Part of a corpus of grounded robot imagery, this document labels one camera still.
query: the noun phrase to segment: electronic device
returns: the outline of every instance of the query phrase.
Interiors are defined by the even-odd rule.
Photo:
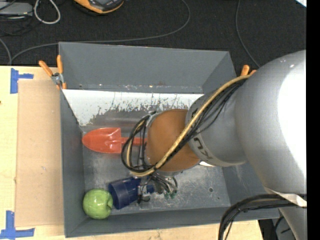
[[[119,9],[124,0],[74,0],[79,9],[90,15],[106,15]]]
[[[33,7],[26,2],[9,2],[8,0],[0,0],[0,15],[5,16],[32,16]]]

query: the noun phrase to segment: black carpet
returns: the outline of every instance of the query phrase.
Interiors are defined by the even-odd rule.
[[[13,57],[25,49],[59,41],[121,40],[108,44],[229,51],[238,74],[244,64],[258,68],[306,49],[307,9],[296,0],[184,0],[190,10],[189,22],[167,36],[162,35],[174,32],[188,20],[188,8],[181,0],[129,0],[105,16],[88,15],[73,0],[54,1],[61,12],[56,24],[40,23],[35,17],[20,21],[1,18],[0,37]],[[237,8],[238,32],[254,60],[237,34]],[[57,15],[48,0],[41,2],[38,14],[46,21]],[[154,36],[162,37],[124,41]],[[44,60],[55,67],[57,54],[57,45],[31,49],[14,58],[12,65],[36,66]],[[8,61],[0,43],[0,65]]]

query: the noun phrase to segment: blue tape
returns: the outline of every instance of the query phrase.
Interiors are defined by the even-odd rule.
[[[33,79],[33,74],[19,74],[18,70],[15,70],[14,68],[11,68],[11,78],[10,78],[10,93],[16,94],[18,93],[18,80],[19,79]]]
[[[34,236],[34,228],[27,230],[16,230],[15,213],[13,211],[7,210],[5,215],[5,229],[1,230],[0,239],[15,240],[16,238],[27,238]]]

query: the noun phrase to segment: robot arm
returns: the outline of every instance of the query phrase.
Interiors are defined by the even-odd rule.
[[[268,193],[306,195],[306,51],[271,61],[216,92],[189,110],[157,115],[148,125],[150,168],[134,174],[172,176],[199,161],[221,167],[250,163]],[[296,239],[307,239],[307,209],[280,211]]]

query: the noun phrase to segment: wooden table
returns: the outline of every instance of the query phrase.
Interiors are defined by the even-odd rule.
[[[16,193],[16,157],[17,157],[17,117],[18,93],[10,94],[11,68],[19,70],[20,74],[31,73],[35,78],[28,81],[46,79],[48,76],[40,67],[0,66],[0,230],[6,225],[6,211],[15,211]],[[29,229],[17,227],[17,230]],[[32,225],[35,228],[34,240],[65,239],[64,227],[60,225]],[[218,235],[218,224],[157,229],[130,233],[116,233],[101,236],[76,237],[75,240],[215,240]],[[262,240],[262,234],[257,220],[235,222],[228,240]]]

